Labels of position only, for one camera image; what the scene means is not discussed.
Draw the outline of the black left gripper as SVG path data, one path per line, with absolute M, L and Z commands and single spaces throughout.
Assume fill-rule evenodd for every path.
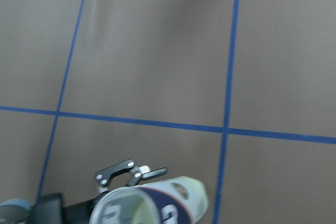
M 126 186 L 137 186 L 168 173 L 167 167 L 151 170 L 148 166 L 137 166 L 134 159 L 127 159 L 95 173 L 99 188 L 108 190 L 111 181 L 122 174 L 130 174 Z M 98 200 L 89 199 L 74 205 L 64 206 L 62 193 L 41 196 L 32 207 L 28 223 L 89 223 L 91 214 Z

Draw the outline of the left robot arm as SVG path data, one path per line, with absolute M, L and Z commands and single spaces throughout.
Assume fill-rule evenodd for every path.
M 42 196 L 37 203 L 15 198 L 1 204 L 1 223 L 89 223 L 98 202 L 109 193 L 109 184 L 117 176 L 130 174 L 127 187 L 137 186 L 141 181 L 154 179 L 167 173 L 166 167 L 151 170 L 137 166 L 135 160 L 127 159 L 95 173 L 98 196 L 68 207 L 64 206 L 62 193 Z

